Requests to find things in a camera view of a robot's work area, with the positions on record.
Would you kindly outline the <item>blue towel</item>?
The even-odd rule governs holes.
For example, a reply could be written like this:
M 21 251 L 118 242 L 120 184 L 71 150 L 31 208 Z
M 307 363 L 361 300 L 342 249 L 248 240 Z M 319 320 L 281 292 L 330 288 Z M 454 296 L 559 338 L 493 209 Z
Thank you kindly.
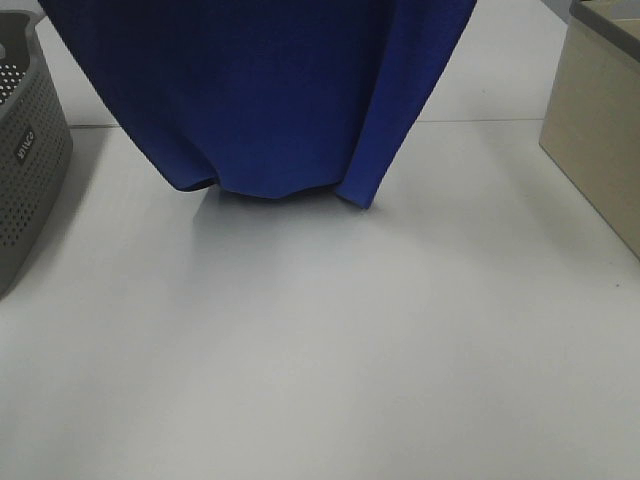
M 370 206 L 471 1 L 46 1 L 104 105 L 180 191 L 331 187 Z

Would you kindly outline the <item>beige storage box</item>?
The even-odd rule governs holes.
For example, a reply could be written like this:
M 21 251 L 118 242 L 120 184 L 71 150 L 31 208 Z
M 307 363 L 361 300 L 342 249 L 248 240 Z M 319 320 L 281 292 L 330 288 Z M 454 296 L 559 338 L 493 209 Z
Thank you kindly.
M 639 4 L 574 1 L 539 144 L 639 252 Z

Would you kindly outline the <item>grey perforated plastic basket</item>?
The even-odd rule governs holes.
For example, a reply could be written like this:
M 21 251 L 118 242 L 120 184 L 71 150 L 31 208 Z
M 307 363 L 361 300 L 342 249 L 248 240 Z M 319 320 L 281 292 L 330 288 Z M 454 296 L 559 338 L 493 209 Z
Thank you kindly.
M 73 140 L 27 10 L 1 12 L 1 293 L 14 284 L 58 198 Z

